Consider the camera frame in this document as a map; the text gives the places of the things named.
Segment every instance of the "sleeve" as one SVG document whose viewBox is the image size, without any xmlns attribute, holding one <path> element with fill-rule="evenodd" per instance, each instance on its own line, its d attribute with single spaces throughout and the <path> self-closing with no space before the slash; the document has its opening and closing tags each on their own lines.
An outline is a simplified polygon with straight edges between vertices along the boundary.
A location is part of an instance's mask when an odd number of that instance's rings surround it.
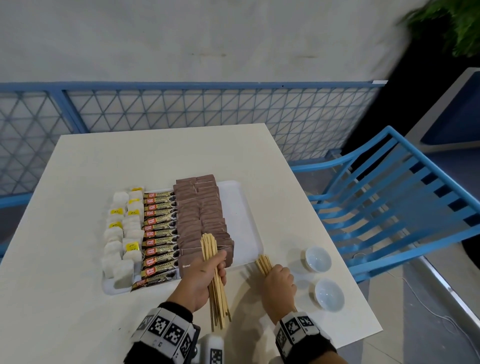
<svg viewBox="0 0 480 364">
<path fill-rule="evenodd" d="M 150 310 L 133 333 L 133 346 L 123 362 L 188 363 L 200 334 L 192 321 L 193 314 L 173 302 Z"/>
<path fill-rule="evenodd" d="M 287 364 L 307 364 L 326 352 L 336 352 L 305 312 L 286 315 L 276 325 L 274 334 L 278 351 Z"/>
</svg>

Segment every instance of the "white wall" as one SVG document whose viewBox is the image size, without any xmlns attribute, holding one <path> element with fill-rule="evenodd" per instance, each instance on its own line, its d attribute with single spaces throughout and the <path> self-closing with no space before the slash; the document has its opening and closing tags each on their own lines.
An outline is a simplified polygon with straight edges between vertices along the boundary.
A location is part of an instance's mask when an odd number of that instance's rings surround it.
<svg viewBox="0 0 480 364">
<path fill-rule="evenodd" d="M 425 0 L 4 0 L 0 82 L 384 79 Z"/>
</svg>

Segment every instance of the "wristband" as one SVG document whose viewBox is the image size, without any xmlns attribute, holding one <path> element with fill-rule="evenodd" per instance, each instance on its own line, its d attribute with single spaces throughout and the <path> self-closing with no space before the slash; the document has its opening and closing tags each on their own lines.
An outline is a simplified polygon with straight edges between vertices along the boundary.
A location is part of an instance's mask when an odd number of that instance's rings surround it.
<svg viewBox="0 0 480 364">
<path fill-rule="evenodd" d="M 166 308 L 154 308 L 143 319 L 131 341 L 140 341 L 157 350 L 175 364 L 183 364 L 195 346 L 196 328 Z"/>
<path fill-rule="evenodd" d="M 329 339 L 322 336 L 321 330 L 305 312 L 290 312 L 275 326 L 275 341 L 284 362 L 289 355 L 296 363 L 308 363 L 327 351 L 335 351 Z"/>
</svg>

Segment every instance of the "blue chair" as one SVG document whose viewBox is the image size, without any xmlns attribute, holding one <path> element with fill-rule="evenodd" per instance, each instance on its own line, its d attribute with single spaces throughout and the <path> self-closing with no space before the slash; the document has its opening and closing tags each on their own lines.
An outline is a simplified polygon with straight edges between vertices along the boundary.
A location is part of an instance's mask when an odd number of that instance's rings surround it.
<svg viewBox="0 0 480 364">
<path fill-rule="evenodd" d="M 370 149 L 375 152 L 351 171 Z M 345 156 L 291 169 L 329 168 L 335 174 L 324 192 L 308 199 L 317 201 L 313 208 L 357 282 L 480 233 L 479 201 L 391 126 Z M 328 221 L 333 218 L 341 221 Z M 359 239 L 369 231 L 372 236 Z"/>
</svg>

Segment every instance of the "white ceramic bowl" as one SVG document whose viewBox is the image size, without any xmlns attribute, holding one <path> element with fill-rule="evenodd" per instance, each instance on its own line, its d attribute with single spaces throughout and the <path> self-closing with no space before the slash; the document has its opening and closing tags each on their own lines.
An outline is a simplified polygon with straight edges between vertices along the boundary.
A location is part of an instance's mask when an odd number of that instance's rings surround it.
<svg viewBox="0 0 480 364">
<path fill-rule="evenodd" d="M 330 279 L 322 279 L 315 285 L 315 298 L 327 311 L 340 311 L 345 305 L 345 296 L 338 284 Z"/>
<path fill-rule="evenodd" d="M 319 246 L 312 246 L 305 252 L 305 260 L 307 264 L 316 272 L 326 272 L 332 266 L 332 258 L 330 254 Z"/>
</svg>

